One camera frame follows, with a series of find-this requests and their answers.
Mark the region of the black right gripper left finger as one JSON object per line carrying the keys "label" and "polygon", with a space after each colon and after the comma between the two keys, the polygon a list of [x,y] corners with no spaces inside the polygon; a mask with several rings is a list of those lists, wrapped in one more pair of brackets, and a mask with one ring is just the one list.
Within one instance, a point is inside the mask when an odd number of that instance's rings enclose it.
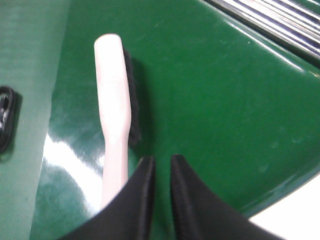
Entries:
{"label": "black right gripper left finger", "polygon": [[156,163],[144,156],[117,196],[63,240],[148,240],[152,225]]}

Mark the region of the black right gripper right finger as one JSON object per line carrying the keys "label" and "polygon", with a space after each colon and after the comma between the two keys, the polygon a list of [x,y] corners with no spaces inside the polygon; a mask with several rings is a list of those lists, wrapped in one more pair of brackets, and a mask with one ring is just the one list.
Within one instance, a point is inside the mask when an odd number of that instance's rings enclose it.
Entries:
{"label": "black right gripper right finger", "polygon": [[277,240],[216,196],[183,155],[171,157],[170,201],[178,240]]}

